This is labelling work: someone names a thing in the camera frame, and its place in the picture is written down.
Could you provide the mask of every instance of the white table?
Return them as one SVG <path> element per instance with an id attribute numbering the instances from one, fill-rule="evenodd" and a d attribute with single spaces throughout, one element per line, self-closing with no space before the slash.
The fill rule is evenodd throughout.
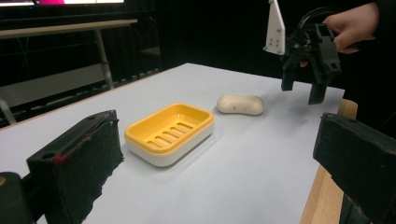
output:
<path id="1" fill-rule="evenodd" d="M 311 85 L 283 92 L 280 83 L 187 63 L 3 129 L 0 171 L 27 175 L 30 155 L 81 119 L 116 109 L 125 161 L 84 223 L 299 223 L 318 169 L 320 116 L 337 112 L 344 91 L 328 88 L 322 104 L 308 105 Z M 221 114 L 222 94 L 258 95 L 267 109 Z M 175 102 L 211 111 L 215 131 L 183 160 L 157 168 L 127 150 L 123 131 Z"/>

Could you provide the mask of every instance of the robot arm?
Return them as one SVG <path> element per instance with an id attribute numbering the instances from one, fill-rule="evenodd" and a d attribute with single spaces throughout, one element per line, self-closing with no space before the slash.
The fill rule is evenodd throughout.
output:
<path id="1" fill-rule="evenodd" d="M 300 61 L 309 61 L 313 69 L 309 105 L 323 102 L 332 78 L 341 74 L 334 35 L 326 24 L 306 23 L 316 16 L 333 14 L 339 10 L 320 7 L 305 14 L 297 29 L 286 36 L 285 26 L 276 0 L 270 0 L 267 39 L 264 50 L 282 55 L 282 91 L 291 91 L 297 76 L 294 69 Z"/>

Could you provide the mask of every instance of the soap dish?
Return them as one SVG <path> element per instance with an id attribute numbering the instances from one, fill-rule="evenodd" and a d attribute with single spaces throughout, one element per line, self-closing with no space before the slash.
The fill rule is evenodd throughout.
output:
<path id="1" fill-rule="evenodd" d="M 125 129 L 128 149 L 155 166 L 168 166 L 213 133 L 213 115 L 182 103 L 139 120 Z"/>

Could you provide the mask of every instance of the screen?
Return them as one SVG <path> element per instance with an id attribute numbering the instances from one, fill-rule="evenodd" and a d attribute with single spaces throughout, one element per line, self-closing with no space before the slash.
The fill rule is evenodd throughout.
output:
<path id="1" fill-rule="evenodd" d="M 0 7 L 123 3 L 123 0 L 0 0 Z"/>

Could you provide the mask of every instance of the soap bar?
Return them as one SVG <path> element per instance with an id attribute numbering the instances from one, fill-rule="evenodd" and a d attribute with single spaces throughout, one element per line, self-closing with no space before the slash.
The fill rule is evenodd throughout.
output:
<path id="1" fill-rule="evenodd" d="M 264 111 L 264 101 L 254 95 L 222 95 L 217 109 L 226 114 L 260 115 Z"/>

